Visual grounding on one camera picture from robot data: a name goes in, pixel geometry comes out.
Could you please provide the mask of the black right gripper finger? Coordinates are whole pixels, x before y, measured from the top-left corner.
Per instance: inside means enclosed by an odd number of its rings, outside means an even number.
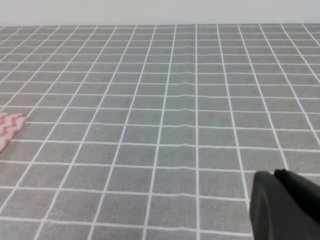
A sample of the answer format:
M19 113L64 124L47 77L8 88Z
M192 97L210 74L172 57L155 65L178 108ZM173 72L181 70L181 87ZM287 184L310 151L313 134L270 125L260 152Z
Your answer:
M318 240L320 187L286 169L257 171L249 215L255 240Z

